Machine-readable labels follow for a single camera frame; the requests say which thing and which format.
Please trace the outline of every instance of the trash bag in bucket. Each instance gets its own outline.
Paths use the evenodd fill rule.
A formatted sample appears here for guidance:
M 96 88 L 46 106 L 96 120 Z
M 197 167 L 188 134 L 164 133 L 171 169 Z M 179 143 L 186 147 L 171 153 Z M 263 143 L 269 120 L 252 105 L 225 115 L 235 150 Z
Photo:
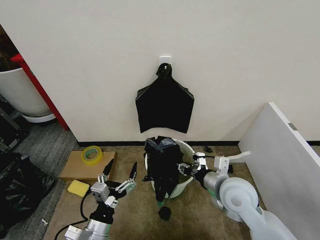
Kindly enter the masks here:
M 138 90 L 135 98 L 140 132 L 152 128 L 169 128 L 187 133 L 194 96 L 173 79 L 170 64 L 161 64 L 156 75 L 158 78 Z
M 19 153 L 0 156 L 0 229 L 26 219 L 54 186 L 55 180 Z
M 155 198 L 162 202 L 179 184 L 178 164 L 183 161 L 179 145 L 170 137 L 158 136 L 145 141 L 147 175 L 143 181 L 154 181 Z

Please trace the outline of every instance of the baseboard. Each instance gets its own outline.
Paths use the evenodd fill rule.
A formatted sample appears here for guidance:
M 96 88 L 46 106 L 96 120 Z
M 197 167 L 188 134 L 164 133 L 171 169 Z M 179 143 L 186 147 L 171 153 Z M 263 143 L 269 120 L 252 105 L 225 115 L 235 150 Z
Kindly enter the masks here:
M 306 141 L 310 146 L 320 146 L 320 141 Z
M 190 146 L 238 146 L 239 141 L 185 141 Z M 320 141 L 306 141 L 310 146 L 320 146 Z M 144 146 L 145 141 L 78 141 L 80 147 L 88 146 Z

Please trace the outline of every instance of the yellow sponge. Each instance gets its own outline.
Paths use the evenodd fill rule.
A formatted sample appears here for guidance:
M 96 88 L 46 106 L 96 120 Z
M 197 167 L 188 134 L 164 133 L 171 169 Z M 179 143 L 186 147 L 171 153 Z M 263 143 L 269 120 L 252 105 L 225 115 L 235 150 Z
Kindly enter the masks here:
M 70 186 L 68 187 L 68 192 L 72 194 L 77 194 L 80 197 L 84 197 L 89 187 L 89 184 L 86 184 L 78 180 L 73 180 Z

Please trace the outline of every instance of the white bucket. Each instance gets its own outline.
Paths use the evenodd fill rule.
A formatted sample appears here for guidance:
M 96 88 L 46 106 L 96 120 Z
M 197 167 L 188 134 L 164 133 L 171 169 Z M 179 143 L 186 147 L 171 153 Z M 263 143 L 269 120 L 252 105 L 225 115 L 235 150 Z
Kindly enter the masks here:
M 173 139 L 173 140 L 179 145 L 180 151 L 183 153 L 183 158 L 182 158 L 183 161 L 186 163 L 192 164 L 193 163 L 193 154 L 195 153 L 195 151 L 185 142 L 177 140 L 177 139 Z M 145 155 L 145 158 L 144 158 L 144 164 L 145 164 L 145 169 L 148 170 L 147 154 Z M 183 192 L 183 190 L 186 188 L 187 184 L 192 181 L 192 179 L 194 179 L 194 178 L 191 176 L 186 181 L 179 183 L 176 186 L 176 188 L 173 190 L 170 198 L 172 199 L 172 198 L 179 196 Z M 154 190 L 155 189 L 154 181 L 151 181 L 151 184 L 152 184 L 152 187 Z
M 23 115 L 42 117 L 51 114 L 22 68 L 0 72 L 0 94 Z

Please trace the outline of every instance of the red panel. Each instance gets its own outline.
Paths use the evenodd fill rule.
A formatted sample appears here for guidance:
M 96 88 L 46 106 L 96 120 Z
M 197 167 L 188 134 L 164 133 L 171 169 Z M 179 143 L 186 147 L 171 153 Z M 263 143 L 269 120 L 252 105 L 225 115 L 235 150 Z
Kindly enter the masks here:
M 25 62 L 23 57 L 20 55 L 20 53 L 15 55 L 14 57 L 12 57 L 11 61 L 20 64 L 20 66 L 25 71 L 26 75 L 29 77 L 29 79 L 32 82 L 32 84 L 35 86 L 35 88 L 37 89 L 39 94 L 42 96 L 43 100 L 46 102 L 46 104 L 50 108 L 51 112 L 55 115 L 55 117 L 58 120 L 58 122 L 60 123 L 60 125 L 64 128 L 64 130 L 69 130 L 69 127 L 68 127 L 67 123 L 65 122 L 65 120 L 61 116 L 60 112 L 58 111 L 58 109 L 56 108 L 54 103 L 49 98 L 49 96 L 46 93 L 46 91 L 44 90 L 44 88 L 41 86 L 41 84 L 38 81 L 38 79 L 31 72 L 29 66 L 27 65 L 27 63 Z

